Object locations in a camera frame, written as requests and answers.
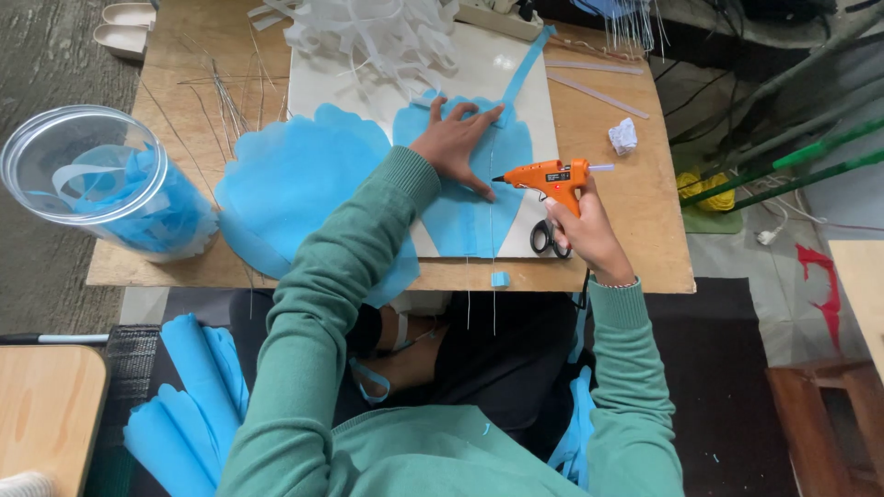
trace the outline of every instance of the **sweater sleeve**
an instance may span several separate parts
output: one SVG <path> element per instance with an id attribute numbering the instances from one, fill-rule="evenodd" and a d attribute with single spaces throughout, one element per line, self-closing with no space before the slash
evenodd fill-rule
<path id="1" fill-rule="evenodd" d="M 672 445 L 663 363 L 651 333 L 641 282 L 628 288 L 589 284 L 595 319 L 596 379 L 587 446 L 593 497 L 684 495 Z"/>
<path id="2" fill-rule="evenodd" d="M 344 335 L 439 189 L 422 157 L 393 147 L 353 197 L 304 239 L 273 295 L 248 413 L 217 495 L 318 496 L 340 489 L 346 475 L 331 466 L 332 415 Z"/>

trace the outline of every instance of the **white board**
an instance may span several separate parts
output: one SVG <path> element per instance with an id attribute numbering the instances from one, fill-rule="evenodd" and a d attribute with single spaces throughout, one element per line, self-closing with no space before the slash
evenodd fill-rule
<path id="1" fill-rule="evenodd" d="M 455 73 L 442 75 L 442 91 L 450 97 L 483 96 L 492 101 L 503 96 L 530 47 L 529 42 L 462 23 L 454 24 L 452 42 L 460 60 Z M 322 103 L 334 103 L 363 119 L 373 119 L 392 142 L 392 122 L 396 111 L 408 105 L 406 96 L 395 83 L 389 80 L 378 83 L 370 71 L 362 69 L 362 88 L 370 95 L 371 106 L 349 70 L 349 57 L 343 53 L 322 50 L 308 55 L 292 50 L 288 110 L 292 115 L 313 116 Z M 516 117 L 528 125 L 531 133 L 534 162 L 559 158 L 543 54 L 531 67 L 514 107 Z M 512 164 L 512 167 L 520 165 L 525 164 Z M 537 257 L 529 245 L 530 232 L 546 216 L 543 203 L 537 199 L 537 192 L 525 190 L 522 205 L 498 257 Z M 417 255 L 438 257 L 420 220 L 412 226 L 411 234 Z M 554 256 L 551 250 L 547 256 Z"/>

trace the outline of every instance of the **white ribbon pile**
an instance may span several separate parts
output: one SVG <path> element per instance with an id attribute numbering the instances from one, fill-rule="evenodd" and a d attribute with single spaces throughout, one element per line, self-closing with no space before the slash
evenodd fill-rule
<path id="1" fill-rule="evenodd" d="M 270 12 L 255 22 L 264 29 L 283 19 L 294 19 L 284 31 L 289 45 L 307 53 L 321 47 L 349 56 L 351 72 L 364 65 L 394 80 L 409 97 L 420 96 L 410 81 L 423 80 L 436 91 L 439 74 L 457 66 L 456 49 L 448 35 L 453 29 L 458 0 L 264 0 L 250 18 Z M 364 59 L 358 66 L 356 60 Z"/>

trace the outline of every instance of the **wooden tabletop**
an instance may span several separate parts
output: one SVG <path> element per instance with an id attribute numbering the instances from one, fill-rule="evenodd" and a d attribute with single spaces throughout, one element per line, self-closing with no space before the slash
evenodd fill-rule
<path id="1" fill-rule="evenodd" d="M 79 495 L 107 380 L 92 348 L 0 347 L 0 478 L 37 471 Z"/>
<path id="2" fill-rule="evenodd" d="M 275 79 L 271 86 L 259 82 L 255 45 L 250 36 L 246 12 L 260 5 L 257 0 L 179 0 L 163 5 L 156 28 L 148 39 L 148 54 L 141 78 L 159 107 L 165 111 L 185 147 L 176 138 L 163 114 L 144 86 L 138 89 L 133 116 L 159 136 L 179 168 L 211 198 L 224 174 L 226 143 L 217 109 L 214 87 L 206 80 L 210 67 L 208 52 L 223 76 L 250 74 L 228 85 L 234 102 L 242 101 L 249 122 L 257 122 L 263 84 L 263 123 L 276 119 L 282 109 L 287 79 Z M 288 75 L 291 49 L 281 33 L 287 21 L 262 32 L 254 32 L 261 59 L 271 76 Z M 559 33 L 595 46 L 605 45 L 605 34 L 557 23 Z M 568 50 L 550 42 L 547 59 L 612 63 Z M 682 214 L 675 191 L 672 157 L 657 91 L 648 65 L 642 76 L 602 73 L 578 69 L 556 69 L 597 91 L 651 114 L 650 119 L 633 118 L 638 147 L 617 157 L 607 137 L 609 128 L 629 115 L 572 88 L 550 81 L 552 114 L 560 157 L 588 157 L 595 164 L 615 162 L 617 170 L 597 175 L 598 191 L 605 203 L 613 229 L 629 255 L 644 291 L 651 293 L 693 293 L 693 271 L 684 235 Z M 178 84 L 195 80 L 199 84 Z M 246 89 L 243 98 L 240 87 Z M 201 109 L 202 99 L 206 112 Z M 212 128 L 222 142 L 219 151 Z M 193 155 L 192 160 L 187 151 Z M 469 268 L 461 258 L 422 258 L 421 276 L 412 290 L 491 289 L 492 261 L 471 258 Z M 510 290 L 578 291 L 585 266 L 573 258 L 497 259 L 495 271 L 510 274 Z M 99 240 L 95 245 L 87 283 L 90 285 L 145 287 L 274 287 L 276 282 L 253 273 L 219 237 L 202 256 L 172 264 L 152 264 L 138 255 Z"/>
<path id="3" fill-rule="evenodd" d="M 884 241 L 830 241 L 829 249 L 865 345 L 884 380 Z"/>

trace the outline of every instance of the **hand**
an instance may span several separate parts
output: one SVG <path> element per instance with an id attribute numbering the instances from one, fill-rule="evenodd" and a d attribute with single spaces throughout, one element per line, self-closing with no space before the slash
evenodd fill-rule
<path id="1" fill-rule="evenodd" d="M 546 198 L 544 205 L 547 217 L 555 225 L 556 242 L 564 249 L 573 249 L 586 261 L 599 283 L 610 287 L 635 283 L 632 264 L 613 234 L 592 176 L 581 189 L 580 218 L 551 197 Z"/>
<path id="2" fill-rule="evenodd" d="M 488 125 L 500 117 L 504 104 L 461 121 L 467 112 L 479 111 L 474 103 L 461 102 L 442 120 L 442 104 L 447 101 L 444 96 L 437 96 L 433 100 L 430 105 L 430 124 L 408 147 L 426 159 L 439 176 L 456 180 L 494 202 L 492 188 L 469 169 L 469 154 L 479 143 L 479 138 L 488 129 Z"/>

